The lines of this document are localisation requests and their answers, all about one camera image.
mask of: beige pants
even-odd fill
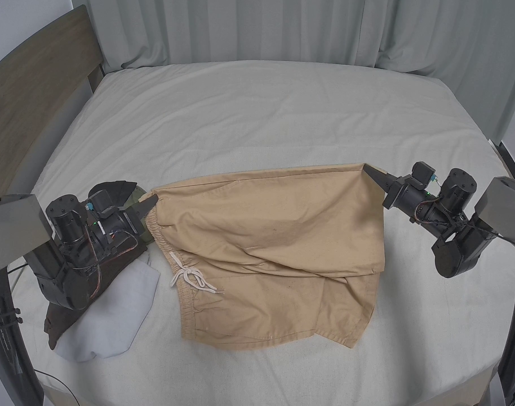
[[[206,176],[151,193],[146,224],[173,273],[178,259],[223,291],[198,290],[181,272],[183,338],[245,350],[361,337],[384,265],[383,191],[362,164]]]

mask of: white bed sheet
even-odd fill
[[[34,193],[45,207],[66,193],[83,199],[108,180],[150,189],[214,173],[351,162],[401,175],[417,160],[442,180],[452,167],[473,175],[478,191],[468,215],[492,177],[506,174],[437,80],[320,63],[171,65],[107,75]],[[492,365],[513,308],[509,244],[495,240],[473,270],[445,279],[434,267],[433,241],[403,213],[385,211],[385,272],[353,349],[320,336],[249,352],[181,340],[177,293],[155,244],[151,266],[161,276],[153,307],[120,356],[70,363],[52,352],[43,332],[48,303],[30,270],[14,299],[34,366],[97,406],[408,405]]]

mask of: white drawstring bow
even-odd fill
[[[215,288],[212,284],[205,281],[205,279],[203,278],[203,274],[201,274],[201,271],[199,269],[191,266],[184,266],[182,262],[179,260],[179,258],[175,255],[175,253],[173,253],[173,251],[171,251],[169,255],[173,258],[175,263],[177,263],[177,266],[180,268],[173,275],[173,279],[169,284],[171,287],[173,287],[179,279],[179,277],[182,276],[184,281],[186,281],[193,288],[197,288],[198,290],[202,290],[203,292],[209,292],[212,294],[223,294],[222,289]],[[190,275],[194,276],[195,280],[197,281],[197,284],[193,283],[190,280]]]

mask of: khaki shorts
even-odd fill
[[[247,350],[318,334],[353,347],[384,267],[383,190],[362,166],[206,176],[143,196],[159,197],[146,225],[181,274],[182,337]]]

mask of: curtain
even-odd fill
[[[237,59],[441,79],[498,143],[515,109],[515,0],[72,0],[105,71]]]

